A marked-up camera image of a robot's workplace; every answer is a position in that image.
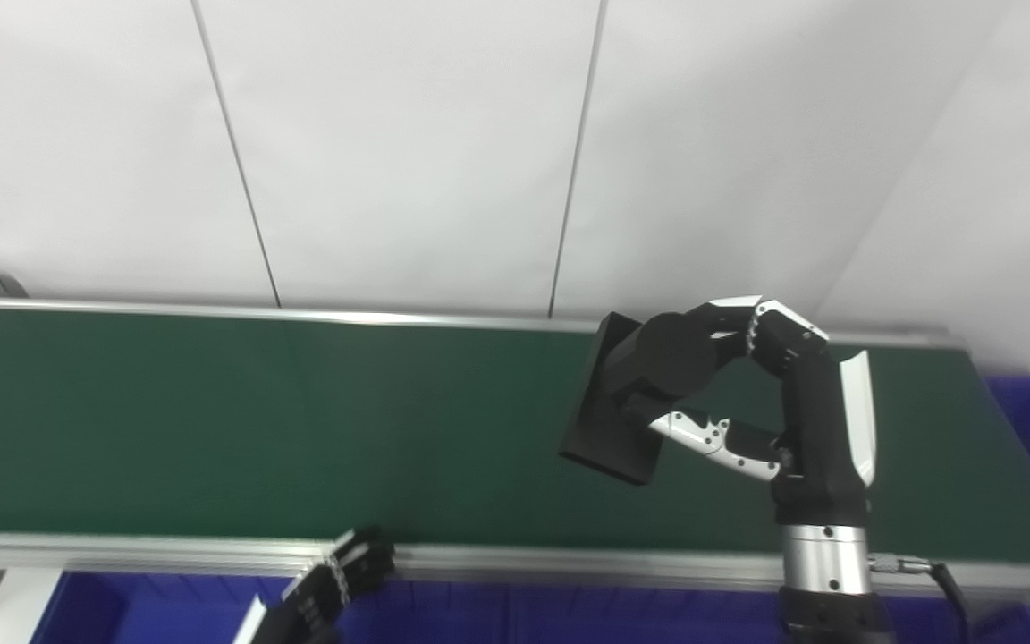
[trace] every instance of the black cable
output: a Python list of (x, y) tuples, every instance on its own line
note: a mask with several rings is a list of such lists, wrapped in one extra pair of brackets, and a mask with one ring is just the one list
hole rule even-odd
[(957, 628), (960, 629), (960, 643), (969, 644), (972, 641), (972, 633), (968, 631), (968, 606), (964, 601), (964, 592), (960, 591), (960, 586), (957, 586), (956, 579), (952, 578), (952, 573), (949, 572), (948, 566), (945, 564), (933, 563), (928, 570), (928, 576), (931, 576), (932, 581), (936, 582), (936, 586), (940, 586), (940, 590), (945, 592), (945, 599), (948, 599), (948, 603), (952, 604), (952, 610), (956, 612)]

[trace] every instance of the silver metal cylinder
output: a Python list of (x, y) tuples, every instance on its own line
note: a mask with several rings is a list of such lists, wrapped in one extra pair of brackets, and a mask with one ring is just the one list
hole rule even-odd
[(782, 547), (785, 585), (812, 592), (866, 595), (869, 545), (864, 529), (849, 526), (786, 526)]

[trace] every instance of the metal frame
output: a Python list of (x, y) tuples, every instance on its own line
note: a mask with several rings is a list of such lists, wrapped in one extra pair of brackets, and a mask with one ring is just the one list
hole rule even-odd
[[(0, 568), (68, 571), (288, 575), (322, 563), (331, 541), (80, 537), (0, 533)], [(782, 558), (772, 553), (655, 552), (551, 547), (397, 547), (405, 579), (589, 586), (776, 590)], [(982, 602), (1030, 602), (1030, 564), (950, 562), (965, 595)], [(936, 595), (926, 575), (874, 574), (888, 595)]]
[[(204, 306), (187, 304), (136, 304), (136, 302), (41, 301), (41, 299), (0, 298), (0, 310), (44, 310), (50, 313), (111, 313), (126, 315), (168, 315), (182, 317), (232, 317), (274, 319), (289, 323), (340, 323), (389, 327), (445, 327), (453, 329), (494, 329), (508, 331), (552, 331), (560, 334), (593, 334), (597, 319), (546, 317), (486, 317), (470, 315), (413, 315), (359, 310), (310, 310), (248, 306)], [(960, 338), (945, 331), (830, 331), (830, 341), (843, 345), (898, 346), (917, 348), (967, 348)]]

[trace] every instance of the robotic arm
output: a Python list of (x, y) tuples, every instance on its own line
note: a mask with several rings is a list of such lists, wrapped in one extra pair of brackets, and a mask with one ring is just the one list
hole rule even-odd
[(379, 527), (344, 533), (322, 564), (294, 579), (281, 603), (266, 607), (253, 598), (234, 644), (340, 644), (336, 619), (355, 597), (383, 585), (396, 571), (393, 553)]
[[(869, 355), (837, 362), (829, 337), (777, 301), (708, 302), (643, 323), (602, 323), (587, 388), (561, 445), (571, 457), (645, 484), (661, 439), (769, 482), (784, 537), (781, 610), (793, 641), (892, 641), (871, 591), (867, 488), (876, 471)], [(785, 430), (678, 409), (726, 364), (755, 360), (782, 382)]]

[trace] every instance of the white wall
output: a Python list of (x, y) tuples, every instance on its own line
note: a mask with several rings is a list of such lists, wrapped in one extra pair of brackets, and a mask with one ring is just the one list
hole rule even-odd
[(1030, 370), (1030, 0), (972, 63), (819, 317), (943, 323), (981, 362)]
[(187, 3), (0, 3), (0, 272), (33, 297), (273, 304)]
[(0, 3), (0, 273), (523, 316), (753, 291), (1030, 370), (1030, 0)]

